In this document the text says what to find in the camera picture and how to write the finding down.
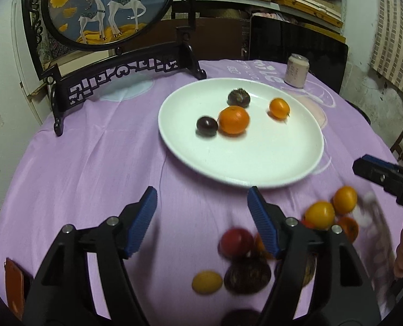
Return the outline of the orange phone at edge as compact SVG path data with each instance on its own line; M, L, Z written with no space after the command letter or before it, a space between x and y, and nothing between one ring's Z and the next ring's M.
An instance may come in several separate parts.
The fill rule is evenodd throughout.
M9 258L6 259L4 268L8 308L21 320L26 303L24 295L25 278L20 267Z

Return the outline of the white oval plate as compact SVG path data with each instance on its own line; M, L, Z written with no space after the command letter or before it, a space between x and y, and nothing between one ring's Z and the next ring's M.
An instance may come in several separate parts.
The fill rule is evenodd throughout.
M234 186L277 188L311 174L322 130L303 103L277 87L236 78L190 83L158 113L159 134L187 167Z

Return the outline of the large orange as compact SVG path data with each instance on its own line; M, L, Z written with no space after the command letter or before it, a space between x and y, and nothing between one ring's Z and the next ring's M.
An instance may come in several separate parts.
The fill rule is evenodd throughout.
M337 224L342 228L349 242L353 244L359 234L357 221L349 216L342 216L337 220Z

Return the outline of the small dark purple plum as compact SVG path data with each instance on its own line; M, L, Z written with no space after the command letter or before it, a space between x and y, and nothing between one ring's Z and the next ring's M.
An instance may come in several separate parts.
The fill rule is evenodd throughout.
M204 137L213 137L218 132L217 121L209 116L202 116L196 122L196 131Z

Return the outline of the round deer embroidery screen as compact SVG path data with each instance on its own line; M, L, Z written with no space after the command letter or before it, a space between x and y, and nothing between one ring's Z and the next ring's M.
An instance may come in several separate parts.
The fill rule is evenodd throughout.
M187 24L177 27L177 39L124 51L125 44L155 27L174 0L21 0L29 55L39 80L48 87L56 136L64 131L65 113L95 90L132 72L172 72L186 69L206 79L188 43L196 27L196 0L187 4ZM58 65L44 66L39 56L42 33L61 46L83 52L113 51L114 55L62 75Z

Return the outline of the red cherry tomato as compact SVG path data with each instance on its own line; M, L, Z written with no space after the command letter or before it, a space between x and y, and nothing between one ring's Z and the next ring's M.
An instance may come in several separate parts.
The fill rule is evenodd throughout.
M234 227L222 235L218 249L224 257L234 259L246 255L253 246L253 235L247 229Z

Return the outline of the tan longan fruit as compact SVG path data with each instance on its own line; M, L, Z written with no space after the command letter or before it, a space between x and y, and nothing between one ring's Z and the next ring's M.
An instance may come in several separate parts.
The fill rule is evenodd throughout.
M223 278L215 271L204 270L194 276L191 286L197 294L209 295L221 289Z

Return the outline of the small orange citrus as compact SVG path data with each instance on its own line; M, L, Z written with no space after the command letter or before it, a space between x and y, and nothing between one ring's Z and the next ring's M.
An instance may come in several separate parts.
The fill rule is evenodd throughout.
M274 256L266 250L259 233L257 233L254 237L254 248L256 253L262 256L264 259L274 260Z

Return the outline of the black chair back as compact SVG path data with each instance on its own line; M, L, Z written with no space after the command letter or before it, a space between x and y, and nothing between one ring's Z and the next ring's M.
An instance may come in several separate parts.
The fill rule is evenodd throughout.
M288 62L292 54L306 57L310 72L339 93L347 65L345 43L285 21L254 15L250 20L249 59Z

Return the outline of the pale pink drink can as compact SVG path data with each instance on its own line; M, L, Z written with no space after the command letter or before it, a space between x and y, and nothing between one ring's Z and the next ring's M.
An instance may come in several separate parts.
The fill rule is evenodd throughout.
M292 87L303 88L309 68L310 64L307 57L291 54L288 58L284 82Z

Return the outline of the oval orange kumquat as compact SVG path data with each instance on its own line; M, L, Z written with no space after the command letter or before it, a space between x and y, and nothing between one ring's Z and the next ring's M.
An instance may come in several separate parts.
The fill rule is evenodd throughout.
M269 112L279 120L286 120L291 112L288 103L282 98L275 98L269 104Z

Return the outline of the yellow-green tomato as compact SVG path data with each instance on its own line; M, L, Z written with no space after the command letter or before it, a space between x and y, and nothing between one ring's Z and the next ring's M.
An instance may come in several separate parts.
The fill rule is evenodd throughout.
M354 210L357 205L358 195L351 186L343 186L333 197L333 207L338 216L344 216Z
M314 229L327 230L335 223L336 212L331 203L319 201L305 211L304 219Z

